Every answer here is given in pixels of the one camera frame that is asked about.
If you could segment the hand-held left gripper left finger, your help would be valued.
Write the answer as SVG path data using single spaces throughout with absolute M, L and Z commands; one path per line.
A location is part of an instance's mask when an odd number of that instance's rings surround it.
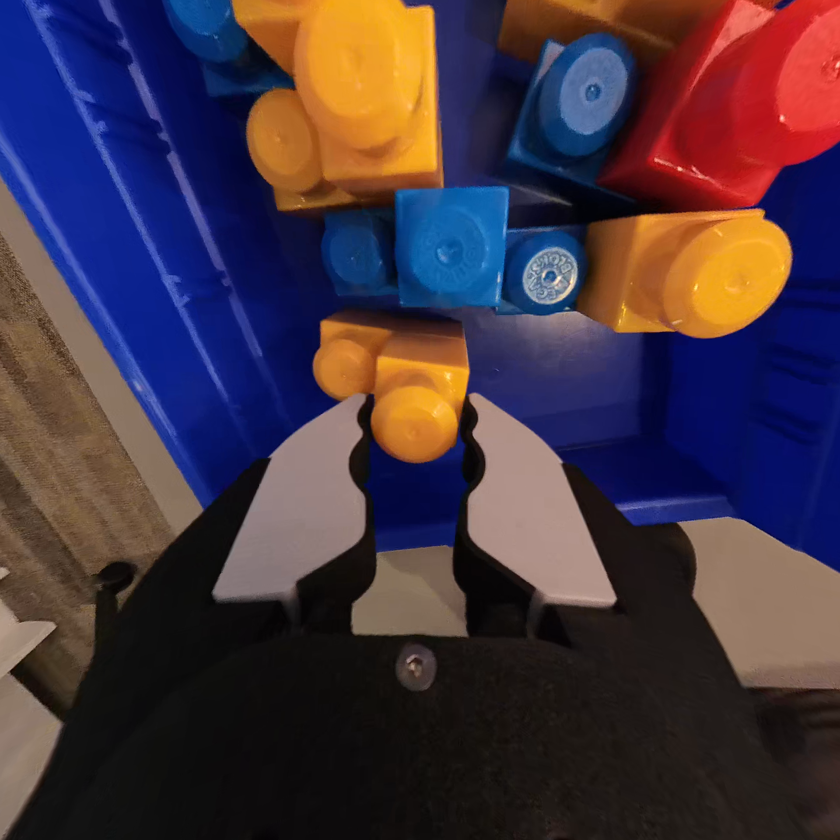
M 277 602 L 291 622 L 350 622 L 376 569 L 373 398 L 353 395 L 269 457 L 213 588 L 219 603 Z

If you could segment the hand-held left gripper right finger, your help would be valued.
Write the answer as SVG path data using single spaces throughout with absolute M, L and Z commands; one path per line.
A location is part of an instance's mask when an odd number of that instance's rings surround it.
M 527 635 L 550 608 L 617 603 L 562 458 L 476 392 L 467 397 L 465 494 L 453 567 L 470 635 Z

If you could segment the blue plastic bin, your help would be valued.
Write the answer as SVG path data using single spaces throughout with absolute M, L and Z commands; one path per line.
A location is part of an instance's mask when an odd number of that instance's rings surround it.
M 206 506 L 332 402 L 319 324 L 353 305 L 322 226 L 274 207 L 244 126 L 162 2 L 2 2 L 2 177 Z M 793 247 L 721 339 L 467 310 L 472 392 L 634 524 L 733 516 L 838 569 L 838 148 L 761 206 Z

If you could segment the yellow two-stud building block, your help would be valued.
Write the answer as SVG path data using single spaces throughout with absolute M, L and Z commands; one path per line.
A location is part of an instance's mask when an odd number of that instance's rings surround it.
M 340 311 L 320 322 L 312 372 L 337 401 L 373 396 L 372 435 L 389 456 L 424 464 L 455 446 L 469 383 L 460 322 Z

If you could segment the pile of colourful building blocks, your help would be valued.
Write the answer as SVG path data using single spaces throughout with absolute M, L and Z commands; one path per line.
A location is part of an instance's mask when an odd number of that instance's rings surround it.
M 783 168 L 838 143 L 838 2 L 727 2 L 647 78 L 632 48 L 582 29 L 545 39 L 506 163 L 581 191 L 603 215 L 637 198 L 680 213 L 600 220 L 585 252 L 542 232 L 505 256 L 508 190 L 444 189 L 434 11 L 403 2 L 165 2 L 206 65 L 246 72 L 253 48 L 291 82 L 255 85 L 246 142 L 281 212 L 393 196 L 328 217 L 337 293 L 404 308 L 577 310 L 617 333 L 715 339 L 763 315 L 792 263 L 751 209 Z

